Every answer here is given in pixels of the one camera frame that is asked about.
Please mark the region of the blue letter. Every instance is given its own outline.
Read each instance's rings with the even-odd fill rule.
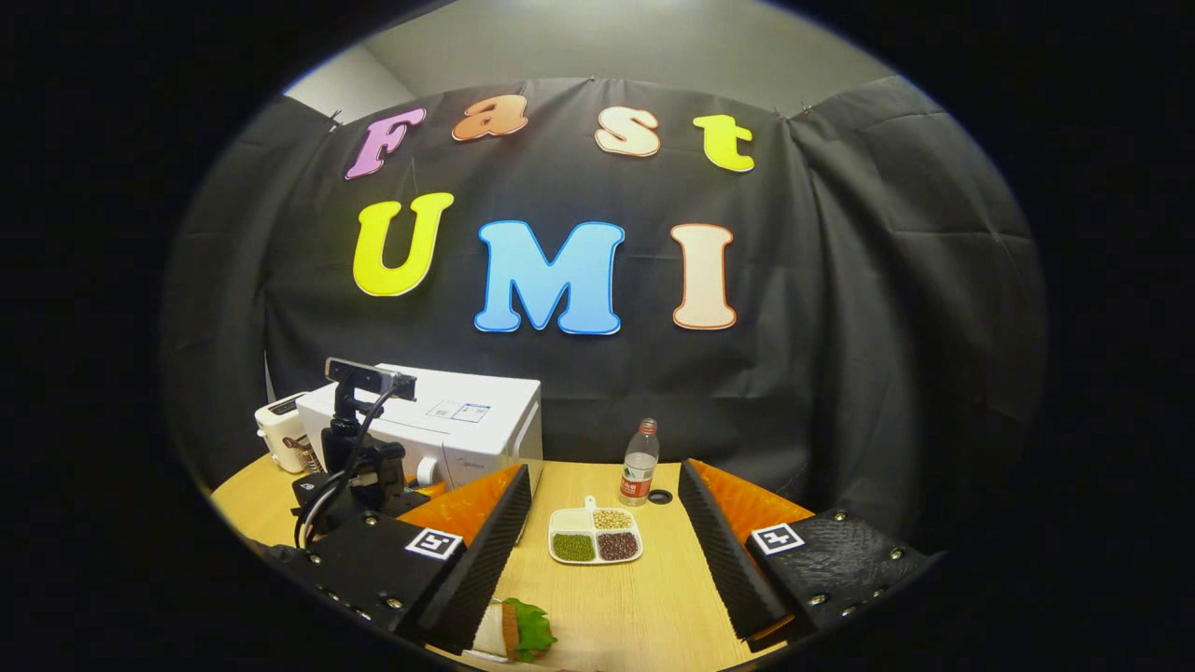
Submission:
[[[568,289],[569,305],[557,322],[562,331],[595,336],[618,331],[621,320],[614,314],[611,291],[614,249],[625,238],[621,227],[603,221],[578,224],[552,263],[526,221],[491,221],[477,236],[490,248],[485,310],[473,318],[478,329],[519,329],[519,314],[510,310],[513,292],[519,292],[532,325],[544,329]]]

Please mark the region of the black backdrop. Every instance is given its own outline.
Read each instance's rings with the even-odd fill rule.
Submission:
[[[527,98],[527,127],[453,140],[462,110],[501,93]],[[660,152],[599,149],[596,118],[612,105],[650,110]],[[368,124],[417,108],[427,118],[382,169],[344,179]],[[715,114],[752,130],[740,151],[754,170],[705,157],[692,120]],[[275,102],[197,195],[177,246],[165,389],[213,487],[264,451],[250,417],[263,346],[280,397],[325,384],[330,355],[534,378],[550,459],[617,462],[652,416],[666,460],[710,462],[815,511],[851,507],[926,550],[952,538],[1018,454],[1044,365],[1036,250],[982,151],[901,78],[793,118],[651,84],[553,79],[331,128]],[[402,297],[363,293],[357,213],[404,204],[384,255],[397,267],[410,202],[435,191],[455,200],[427,279]],[[528,221],[549,259],[582,221],[621,226],[620,331],[563,332],[564,300],[541,331],[526,319],[513,334],[477,330],[488,267],[477,230],[502,219]],[[729,329],[673,323],[684,288],[669,230],[686,222],[734,233]]]
[[[161,391],[146,384],[172,222],[208,166],[271,92],[392,20],[394,4],[256,0],[238,17],[37,7],[16,36],[18,92],[44,100],[48,147],[41,172],[17,170],[39,200],[31,226],[10,232],[14,653],[427,666],[264,572],[191,489]],[[1183,305],[1190,240],[1176,240],[1182,71],[1154,65],[1177,62],[1178,4],[1113,19],[1006,2],[802,8],[908,73],[992,152],[1042,245],[1054,310],[1034,450],[1003,496],[915,594],[785,666],[1009,668],[1048,650],[1163,667],[1184,633],[1169,597],[1182,574],[1163,560],[1181,557],[1162,534],[1178,509],[1159,500],[1181,491],[1164,474],[1181,474],[1189,423],[1159,378],[1182,371],[1170,307]],[[47,63],[49,78],[32,67]],[[20,149],[36,135],[13,138]],[[82,403],[63,403],[67,380]]]

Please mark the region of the table surface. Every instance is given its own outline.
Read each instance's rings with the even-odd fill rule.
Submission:
[[[547,611],[559,640],[534,664],[497,664],[471,655],[447,658],[483,670],[623,672],[713,671],[765,655],[737,640],[698,545],[675,496],[679,463],[660,464],[654,488],[673,493],[666,505],[624,507],[639,525],[643,555],[626,563],[575,566],[547,554],[547,519],[558,508],[599,507],[618,501],[619,464],[546,462],[522,539],[507,560],[495,597],[519,598]],[[302,475],[278,469],[269,454],[213,493],[228,523],[266,545],[293,545],[295,506],[290,483]]]

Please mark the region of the ceiling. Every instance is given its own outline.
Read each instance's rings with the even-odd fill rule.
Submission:
[[[758,0],[455,0],[364,42],[416,98],[520,79],[651,81],[791,116],[894,74]]]

